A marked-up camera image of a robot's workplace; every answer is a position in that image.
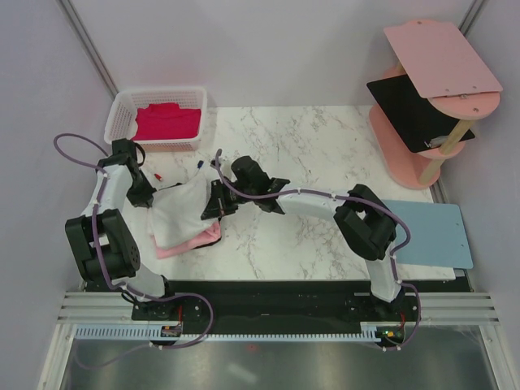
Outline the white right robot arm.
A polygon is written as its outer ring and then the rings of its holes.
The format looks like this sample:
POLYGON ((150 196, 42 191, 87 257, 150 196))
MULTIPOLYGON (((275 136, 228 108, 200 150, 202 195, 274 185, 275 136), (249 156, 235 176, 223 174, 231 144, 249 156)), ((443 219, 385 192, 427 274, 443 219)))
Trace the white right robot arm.
POLYGON ((304 188, 290 180, 270 177, 250 156, 231 165, 234 181, 221 170, 218 151, 211 162, 217 180, 210 184, 210 198, 201 219, 220 219, 252 202, 266 213, 303 215, 332 221, 347 246, 366 262, 374 314, 384 320, 401 311, 402 286, 397 275, 395 246, 397 226, 404 223, 364 184, 345 193, 304 188))

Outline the pink t shirt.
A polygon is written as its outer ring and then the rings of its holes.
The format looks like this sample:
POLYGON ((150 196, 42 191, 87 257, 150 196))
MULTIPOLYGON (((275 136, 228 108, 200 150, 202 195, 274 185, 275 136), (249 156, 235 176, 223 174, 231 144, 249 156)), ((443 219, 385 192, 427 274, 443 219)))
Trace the pink t shirt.
POLYGON ((204 232, 201 232, 194 238, 187 240, 179 245, 172 246, 166 249, 160 248, 158 244, 155 242, 154 237, 152 237, 157 259, 174 257, 180 254, 187 253, 191 250, 209 247, 218 243, 221 240, 221 238, 222 232, 219 222, 213 223, 204 232))

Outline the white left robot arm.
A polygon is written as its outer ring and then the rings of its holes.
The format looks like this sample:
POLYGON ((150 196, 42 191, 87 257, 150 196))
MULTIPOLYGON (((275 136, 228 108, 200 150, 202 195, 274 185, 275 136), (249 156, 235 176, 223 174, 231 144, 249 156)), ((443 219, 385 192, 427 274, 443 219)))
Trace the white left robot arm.
POLYGON ((111 148, 112 153, 96 165, 86 165, 96 171, 96 186, 81 215, 65 224, 73 257, 84 281, 150 301, 154 314, 171 319, 178 300, 166 292, 163 276, 141 264, 137 242, 122 216, 126 202, 145 209, 153 205, 156 189, 138 160, 145 152, 128 139, 112 141, 111 148))

